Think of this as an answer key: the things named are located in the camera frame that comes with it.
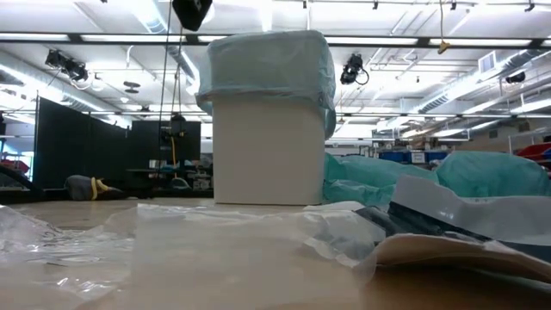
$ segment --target red object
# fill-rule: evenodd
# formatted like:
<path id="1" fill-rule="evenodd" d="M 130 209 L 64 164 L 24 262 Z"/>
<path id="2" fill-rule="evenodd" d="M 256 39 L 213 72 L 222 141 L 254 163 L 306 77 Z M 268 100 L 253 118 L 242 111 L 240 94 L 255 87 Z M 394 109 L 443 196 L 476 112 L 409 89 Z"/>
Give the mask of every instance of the red object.
<path id="1" fill-rule="evenodd" d="M 9 167 L 13 170 L 19 170 L 23 172 L 23 174 L 27 173 L 30 169 L 25 163 L 23 163 L 21 160 L 9 160 L 9 159 L 2 159 L 0 161 L 1 165 L 4 165 L 6 167 Z"/>
<path id="2" fill-rule="evenodd" d="M 543 153 L 551 149 L 551 142 L 527 146 L 517 153 L 518 156 L 534 160 L 539 165 L 551 169 L 551 161 L 543 156 Z"/>

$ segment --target black partition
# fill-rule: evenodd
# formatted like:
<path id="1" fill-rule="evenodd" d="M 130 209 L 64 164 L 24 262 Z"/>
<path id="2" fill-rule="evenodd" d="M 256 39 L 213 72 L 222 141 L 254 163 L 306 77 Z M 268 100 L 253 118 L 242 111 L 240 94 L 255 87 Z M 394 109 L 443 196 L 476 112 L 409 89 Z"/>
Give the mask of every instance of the black partition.
<path id="1" fill-rule="evenodd" d="M 145 170 L 152 159 L 172 161 L 170 138 L 159 141 L 158 121 L 132 124 L 133 129 L 126 130 L 41 98 L 34 145 L 34 184 L 43 189 L 60 189 L 72 175 L 120 184 L 127 181 L 128 170 Z M 177 161 L 200 159 L 199 121 L 163 121 L 161 126 L 163 131 L 178 136 Z"/>
<path id="2" fill-rule="evenodd" d="M 71 175 L 121 179 L 127 130 L 41 98 L 36 122 L 33 182 L 63 188 Z"/>
<path id="3" fill-rule="evenodd" d="M 176 161 L 201 158 L 201 123 L 199 121 L 162 121 L 161 129 L 173 133 L 185 133 L 182 138 L 175 139 Z M 128 162 L 134 169 L 149 168 L 149 161 L 159 157 L 169 163 L 172 161 L 171 142 L 168 139 L 159 140 L 158 121 L 133 121 L 132 130 L 128 133 L 128 151 Z"/>

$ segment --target yellow object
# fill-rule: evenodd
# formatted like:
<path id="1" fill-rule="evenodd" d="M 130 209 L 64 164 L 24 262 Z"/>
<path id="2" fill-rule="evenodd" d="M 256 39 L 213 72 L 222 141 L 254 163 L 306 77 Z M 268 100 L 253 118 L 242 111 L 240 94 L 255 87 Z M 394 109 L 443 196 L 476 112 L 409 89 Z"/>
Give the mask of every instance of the yellow object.
<path id="1" fill-rule="evenodd" d="M 96 178 L 92 177 L 92 201 L 97 198 Z"/>
<path id="2" fill-rule="evenodd" d="M 109 190 L 109 186 L 103 184 L 102 180 L 96 180 L 95 177 L 92 177 L 91 182 L 92 182 L 92 198 L 91 198 L 92 201 L 97 199 L 98 193 L 102 193 L 104 191 Z"/>
<path id="3" fill-rule="evenodd" d="M 440 43 L 440 47 L 438 47 L 438 55 L 442 55 L 448 50 L 448 47 L 450 46 L 451 45 L 448 42 L 444 42 L 444 40 L 442 40 L 442 42 Z"/>

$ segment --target blue plastic sheet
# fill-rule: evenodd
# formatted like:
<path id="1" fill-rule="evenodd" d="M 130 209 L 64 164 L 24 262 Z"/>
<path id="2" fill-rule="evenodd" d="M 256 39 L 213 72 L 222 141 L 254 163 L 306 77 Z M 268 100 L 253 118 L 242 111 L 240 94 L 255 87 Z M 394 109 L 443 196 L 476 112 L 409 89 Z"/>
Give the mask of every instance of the blue plastic sheet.
<path id="1" fill-rule="evenodd" d="M 460 197 L 551 195 L 551 183 L 540 165 L 506 153 L 456 151 L 436 174 L 441 185 Z"/>
<path id="2" fill-rule="evenodd" d="M 436 175 L 414 165 L 378 158 L 325 155 L 324 198 L 329 202 L 354 201 L 363 205 L 387 205 L 394 185 L 403 175 L 437 182 Z"/>
<path id="3" fill-rule="evenodd" d="M 435 170 L 378 158 L 325 155 L 324 198 L 364 206 L 387 205 L 401 176 L 422 177 L 453 190 L 459 197 L 551 195 L 547 172 L 535 162 L 499 152 L 460 152 Z"/>
<path id="4" fill-rule="evenodd" d="M 200 72 L 197 105 L 210 115 L 214 98 L 290 99 L 320 108 L 326 139 L 335 131 L 335 68 L 318 31 L 237 34 L 215 40 L 208 45 Z"/>

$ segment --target trash can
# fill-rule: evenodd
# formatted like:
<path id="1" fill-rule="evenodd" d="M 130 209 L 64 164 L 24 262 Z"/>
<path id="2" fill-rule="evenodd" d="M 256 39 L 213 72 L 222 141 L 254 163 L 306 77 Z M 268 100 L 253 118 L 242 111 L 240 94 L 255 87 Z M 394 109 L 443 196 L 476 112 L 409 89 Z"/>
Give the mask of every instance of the trash can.
<path id="1" fill-rule="evenodd" d="M 321 203 L 335 71 L 316 31 L 236 35 L 208 47 L 198 105 L 213 116 L 216 203 Z"/>

